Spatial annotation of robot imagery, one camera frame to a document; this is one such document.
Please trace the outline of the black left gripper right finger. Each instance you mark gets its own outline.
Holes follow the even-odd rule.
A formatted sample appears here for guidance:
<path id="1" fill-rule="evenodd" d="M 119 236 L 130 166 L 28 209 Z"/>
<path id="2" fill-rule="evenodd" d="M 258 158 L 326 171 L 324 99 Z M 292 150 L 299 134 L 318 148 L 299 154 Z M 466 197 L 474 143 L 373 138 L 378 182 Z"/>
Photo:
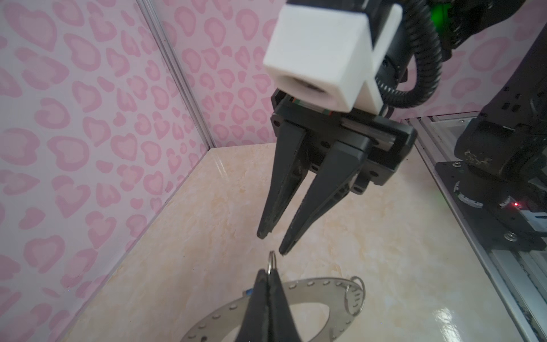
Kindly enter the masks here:
<path id="1" fill-rule="evenodd" d="M 276 269 L 268 274 L 268 333 L 267 341 L 301 342 L 283 284 Z"/>

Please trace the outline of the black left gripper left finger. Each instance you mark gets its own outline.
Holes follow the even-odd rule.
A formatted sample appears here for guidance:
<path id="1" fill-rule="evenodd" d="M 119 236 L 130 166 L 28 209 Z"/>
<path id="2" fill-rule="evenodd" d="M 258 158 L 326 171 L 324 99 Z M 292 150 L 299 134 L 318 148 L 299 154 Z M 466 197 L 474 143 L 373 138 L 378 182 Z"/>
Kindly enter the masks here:
<path id="1" fill-rule="evenodd" d="M 244 319 L 236 337 L 237 342 L 269 340 L 269 278 L 259 270 Z"/>

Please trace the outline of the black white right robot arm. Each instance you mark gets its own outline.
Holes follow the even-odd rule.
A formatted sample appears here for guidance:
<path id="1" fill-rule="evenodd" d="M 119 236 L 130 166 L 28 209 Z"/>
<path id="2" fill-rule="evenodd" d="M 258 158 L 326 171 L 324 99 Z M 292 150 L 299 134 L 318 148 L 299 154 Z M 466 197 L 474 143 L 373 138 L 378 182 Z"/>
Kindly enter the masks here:
<path id="1" fill-rule="evenodd" d="M 390 119 L 437 90 L 442 65 L 469 37 L 515 14 L 521 1 L 288 1 L 263 65 L 276 84 L 277 138 L 257 235 L 276 226 L 309 172 L 315 174 L 279 252 L 350 192 L 384 185 L 408 156 L 416 129 Z M 546 165 L 546 33 L 503 88 L 470 121 L 454 154 L 454 196 L 508 222 L 512 185 Z"/>

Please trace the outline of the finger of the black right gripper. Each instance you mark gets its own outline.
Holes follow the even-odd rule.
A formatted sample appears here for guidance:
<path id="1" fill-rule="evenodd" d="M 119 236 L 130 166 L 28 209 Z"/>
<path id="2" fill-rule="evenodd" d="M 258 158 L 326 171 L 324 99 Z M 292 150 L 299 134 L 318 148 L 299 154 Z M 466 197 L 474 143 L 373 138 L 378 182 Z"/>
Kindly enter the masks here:
<path id="1" fill-rule="evenodd" d="M 257 230 L 260 239 L 272 232 L 308 173 L 306 129 L 291 122 L 279 128 L 272 179 Z"/>
<path id="2" fill-rule="evenodd" d="M 289 225 L 281 255 L 287 255 L 308 228 L 350 192 L 350 181 L 365 164 L 371 145 L 370 140 L 358 147 L 340 141 L 332 145 Z"/>

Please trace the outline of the silver perforated metal ring disc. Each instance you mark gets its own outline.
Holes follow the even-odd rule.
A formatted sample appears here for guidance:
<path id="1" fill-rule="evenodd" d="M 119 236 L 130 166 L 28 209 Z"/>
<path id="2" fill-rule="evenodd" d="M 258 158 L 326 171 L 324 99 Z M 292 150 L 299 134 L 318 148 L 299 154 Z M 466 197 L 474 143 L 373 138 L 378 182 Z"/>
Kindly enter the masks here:
<path id="1" fill-rule="evenodd" d="M 283 290 L 302 341 L 336 341 L 362 312 L 366 299 L 364 282 L 357 276 L 284 282 Z M 209 313 L 182 340 L 235 341 L 250 296 L 243 295 Z"/>

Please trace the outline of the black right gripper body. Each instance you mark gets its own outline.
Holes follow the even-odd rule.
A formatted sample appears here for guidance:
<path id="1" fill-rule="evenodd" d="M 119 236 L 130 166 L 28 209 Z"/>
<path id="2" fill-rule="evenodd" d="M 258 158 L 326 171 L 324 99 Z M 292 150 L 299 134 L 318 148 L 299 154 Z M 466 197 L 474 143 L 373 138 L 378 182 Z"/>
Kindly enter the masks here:
<path id="1" fill-rule="evenodd" d="M 271 96 L 272 126 L 278 141 L 283 128 L 303 129 L 303 140 L 276 149 L 289 159 L 289 179 L 298 187 L 309 171 L 317 173 L 335 142 L 341 142 L 367 154 L 357 175 L 350 178 L 349 189 L 358 195 L 369 183 L 386 184 L 407 158 L 417 131 L 389 118 L 352 110 L 338 113 L 302 104 L 289 94 L 275 90 Z"/>

